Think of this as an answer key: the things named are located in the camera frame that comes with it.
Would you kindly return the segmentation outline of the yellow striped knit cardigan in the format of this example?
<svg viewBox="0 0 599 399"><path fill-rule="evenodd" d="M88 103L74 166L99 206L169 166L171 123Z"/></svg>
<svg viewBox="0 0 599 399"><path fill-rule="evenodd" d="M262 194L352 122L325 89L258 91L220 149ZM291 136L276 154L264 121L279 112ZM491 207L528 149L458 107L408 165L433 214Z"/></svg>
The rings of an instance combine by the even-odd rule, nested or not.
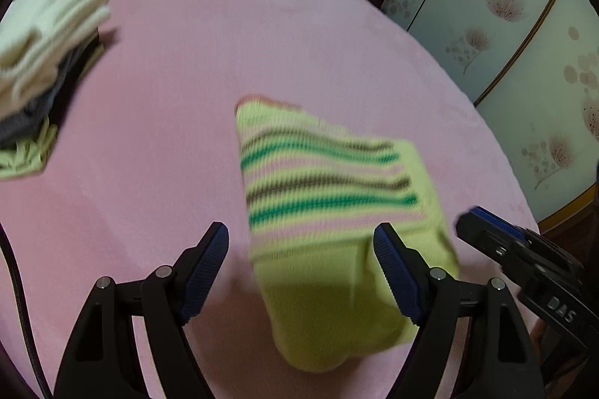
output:
<svg viewBox="0 0 599 399"><path fill-rule="evenodd" d="M411 340L373 250L390 223L432 267L459 261L415 146L365 138L294 105L235 109L249 258L274 343L294 368L324 373Z"/></svg>

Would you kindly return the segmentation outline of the light green folded garment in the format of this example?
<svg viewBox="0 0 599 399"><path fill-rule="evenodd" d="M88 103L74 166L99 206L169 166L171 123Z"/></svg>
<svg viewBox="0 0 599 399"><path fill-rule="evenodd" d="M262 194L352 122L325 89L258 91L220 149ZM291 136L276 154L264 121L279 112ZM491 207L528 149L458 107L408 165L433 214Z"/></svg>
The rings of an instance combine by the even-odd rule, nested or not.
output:
<svg viewBox="0 0 599 399"><path fill-rule="evenodd" d="M0 151L0 178L11 180L29 177L44 171L54 149L58 126L48 117L36 135L17 140Z"/></svg>

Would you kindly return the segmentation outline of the blue grey folded garment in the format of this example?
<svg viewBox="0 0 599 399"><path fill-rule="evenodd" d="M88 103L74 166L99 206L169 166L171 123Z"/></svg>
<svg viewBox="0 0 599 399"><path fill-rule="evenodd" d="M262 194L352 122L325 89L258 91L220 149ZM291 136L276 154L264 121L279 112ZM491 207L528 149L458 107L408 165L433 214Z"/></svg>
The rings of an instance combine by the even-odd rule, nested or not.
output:
<svg viewBox="0 0 599 399"><path fill-rule="evenodd" d="M50 88L27 102L19 112L1 120L2 148L9 147L17 140L33 135L40 129L61 89L67 84L75 84L91 55L102 45L100 35L95 33L65 54L58 65L57 78Z"/></svg>

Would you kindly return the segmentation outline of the floral sliding wardrobe door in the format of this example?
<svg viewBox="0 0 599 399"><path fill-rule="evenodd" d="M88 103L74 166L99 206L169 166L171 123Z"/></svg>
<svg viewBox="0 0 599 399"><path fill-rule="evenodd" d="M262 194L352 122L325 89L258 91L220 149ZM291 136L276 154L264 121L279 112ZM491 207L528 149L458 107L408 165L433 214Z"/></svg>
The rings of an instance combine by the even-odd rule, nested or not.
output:
<svg viewBox="0 0 599 399"><path fill-rule="evenodd" d="M591 212L598 161L598 15L590 0L386 0L466 94L541 230Z"/></svg>

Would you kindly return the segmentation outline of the white folded fleece garment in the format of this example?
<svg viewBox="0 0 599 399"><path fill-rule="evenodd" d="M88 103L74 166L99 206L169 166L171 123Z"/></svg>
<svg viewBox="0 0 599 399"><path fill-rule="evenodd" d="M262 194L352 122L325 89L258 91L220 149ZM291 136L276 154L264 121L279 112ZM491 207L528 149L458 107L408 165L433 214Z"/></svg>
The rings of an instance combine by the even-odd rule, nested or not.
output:
<svg viewBox="0 0 599 399"><path fill-rule="evenodd" d="M1 117L56 82L66 53L110 18L109 0L13 0L1 21Z"/></svg>

